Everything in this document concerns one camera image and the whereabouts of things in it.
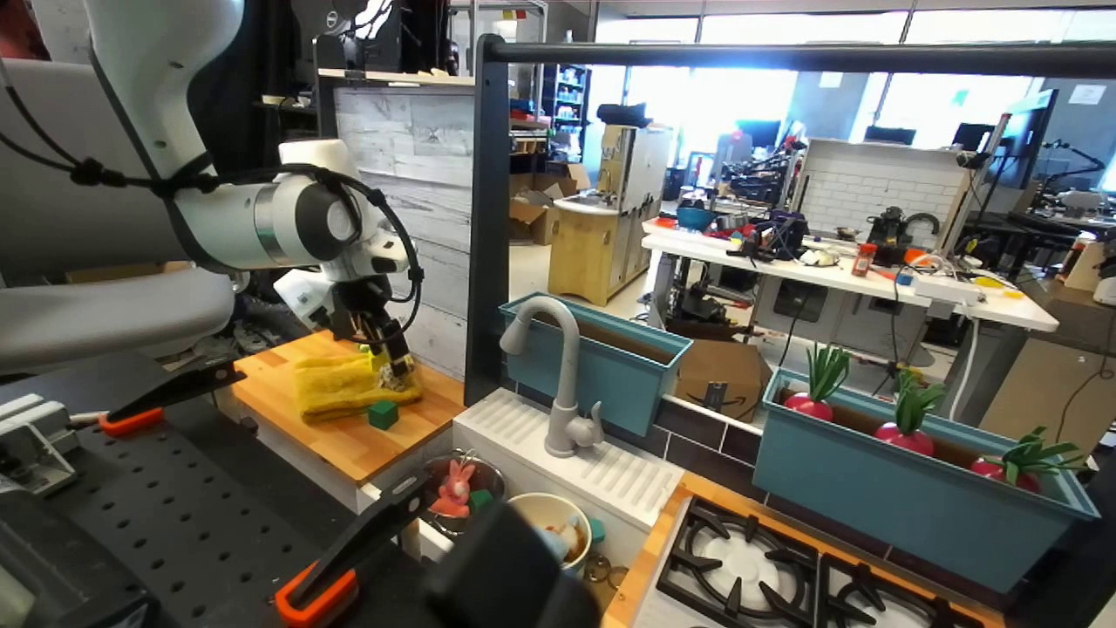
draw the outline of cabinet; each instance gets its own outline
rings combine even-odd
[[[600,192],[617,210],[661,210],[674,133],[665,127],[606,127]]]
[[[550,246],[550,293],[612,304],[647,268],[643,221],[647,212],[617,212],[558,199],[558,222]]]
[[[1050,443],[1056,436],[1071,393],[1078,392],[1065,419],[1062,439],[1089,454],[1099,443],[1099,436],[1116,424],[1116,377],[1097,377],[1099,370],[1099,353],[1028,338],[1011,372],[1006,377],[997,399],[990,403],[982,429],[1025,436],[1028,429],[1047,426]]]

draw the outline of blue planter box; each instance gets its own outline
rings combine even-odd
[[[503,304],[506,325],[521,315],[524,302]],[[625,317],[600,315],[592,306],[569,304],[584,327],[579,341],[579,411],[600,403],[600,419],[620,433],[647,436],[654,429],[661,393],[674,392],[676,368],[694,345],[683,334],[643,327]],[[511,381],[527,392],[558,393],[561,331],[534,317],[527,350],[503,357]]]
[[[784,392],[804,388],[804,372],[783,370],[765,392],[757,484],[770,496],[1006,596],[1073,524],[1099,521],[1066,470],[1039,479],[1036,496],[958,468],[982,454],[997,459],[1014,439],[927,419],[926,433],[944,461],[918,459],[841,426],[877,429],[894,419],[894,406],[836,392],[836,424],[819,424],[783,406]]]

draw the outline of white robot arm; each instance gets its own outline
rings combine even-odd
[[[357,182],[341,145],[283,146],[283,174],[260,185],[216,182],[188,113],[191,76],[212,63],[246,20],[241,0],[86,0],[93,71],[113,93],[170,222],[206,264],[302,268],[281,279],[281,298],[307,325],[341,311],[372,350],[404,370],[403,325],[383,311],[386,272],[408,264],[424,293],[414,248],[386,199]]]

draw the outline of red handle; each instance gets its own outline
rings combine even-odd
[[[121,419],[98,419],[98,429],[113,439],[126,439],[126,436],[142,433],[160,424],[163,424],[163,410],[146,410],[146,411],[121,415]]]
[[[341,574],[336,583],[328,583],[314,602],[295,605],[295,592],[310,575],[314,563],[288,579],[272,605],[281,611],[283,628],[324,628],[332,625],[361,592],[357,568]]]

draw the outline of metal faucet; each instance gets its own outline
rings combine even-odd
[[[579,415],[579,321],[571,317],[571,311],[554,302],[554,298],[531,298],[515,321],[503,331],[498,350],[511,357],[521,357],[527,345],[527,331],[531,331],[531,317],[543,311],[558,321],[561,327],[561,362],[558,362],[558,393],[550,406],[550,424],[548,424],[548,454],[550,459],[571,459],[575,449],[590,449],[598,443],[605,443],[600,433],[600,403],[592,406],[592,419]]]

